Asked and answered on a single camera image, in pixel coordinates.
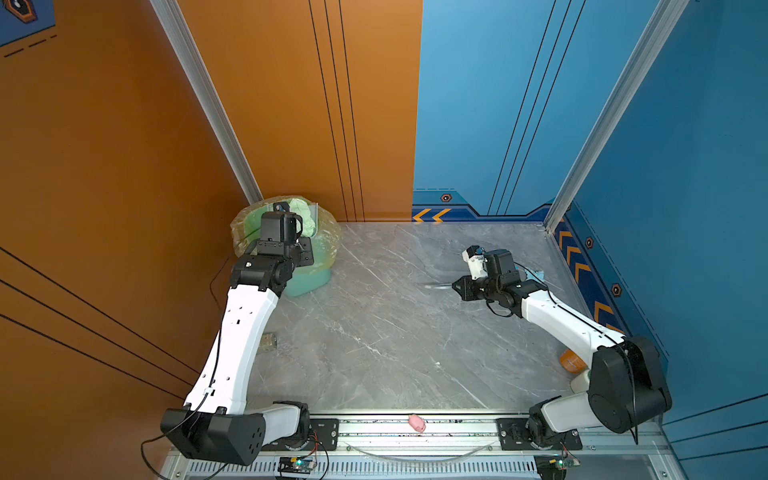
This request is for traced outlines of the grey-blue plastic dustpan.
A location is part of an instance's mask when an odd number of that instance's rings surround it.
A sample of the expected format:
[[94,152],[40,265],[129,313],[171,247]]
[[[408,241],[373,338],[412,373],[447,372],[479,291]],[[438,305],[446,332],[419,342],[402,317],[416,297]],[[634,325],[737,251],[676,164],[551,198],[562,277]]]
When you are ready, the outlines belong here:
[[316,225],[318,222],[319,205],[316,202],[308,202],[301,213],[304,225]]

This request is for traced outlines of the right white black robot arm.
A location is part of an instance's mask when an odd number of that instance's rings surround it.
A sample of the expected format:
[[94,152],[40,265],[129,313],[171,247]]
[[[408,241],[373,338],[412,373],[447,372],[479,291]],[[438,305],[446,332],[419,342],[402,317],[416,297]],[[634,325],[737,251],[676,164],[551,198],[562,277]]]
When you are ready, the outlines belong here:
[[585,391],[540,402],[529,410],[532,443],[545,449],[580,429],[603,426],[636,433],[640,424],[673,406],[661,355],[651,340],[603,326],[558,299],[506,249],[478,245],[462,253],[468,274],[452,288],[464,301],[482,301],[501,317],[534,324],[573,351],[589,372]]

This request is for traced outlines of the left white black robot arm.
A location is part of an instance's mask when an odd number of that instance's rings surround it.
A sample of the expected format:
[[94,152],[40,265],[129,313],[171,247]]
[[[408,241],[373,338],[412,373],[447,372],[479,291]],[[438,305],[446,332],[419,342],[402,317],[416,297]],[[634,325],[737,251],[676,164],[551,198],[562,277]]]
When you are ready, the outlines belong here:
[[205,366],[180,409],[167,410],[161,435],[187,459],[251,464],[262,448],[303,446],[310,435],[306,404],[277,401],[249,413],[248,385],[266,325],[296,268],[312,263],[303,219],[285,202],[262,214],[260,236],[232,268],[227,302]]

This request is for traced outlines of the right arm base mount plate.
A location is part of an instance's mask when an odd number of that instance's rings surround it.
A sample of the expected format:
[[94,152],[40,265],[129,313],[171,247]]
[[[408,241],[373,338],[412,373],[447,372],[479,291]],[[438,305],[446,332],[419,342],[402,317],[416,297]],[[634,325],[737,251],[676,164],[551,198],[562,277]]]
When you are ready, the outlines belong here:
[[579,451],[583,449],[577,430],[555,433],[547,439],[536,439],[528,426],[528,418],[502,417],[495,420],[497,437],[502,451]]

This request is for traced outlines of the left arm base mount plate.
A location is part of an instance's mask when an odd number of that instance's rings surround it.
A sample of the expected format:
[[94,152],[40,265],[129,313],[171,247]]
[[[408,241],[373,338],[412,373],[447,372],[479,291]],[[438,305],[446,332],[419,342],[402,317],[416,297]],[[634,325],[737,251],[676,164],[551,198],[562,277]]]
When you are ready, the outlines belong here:
[[332,452],[338,446],[339,427],[340,421],[338,418],[311,417],[309,434],[305,440],[281,438],[266,444],[262,450],[265,452],[309,451],[314,448],[315,440],[318,440],[328,452]]

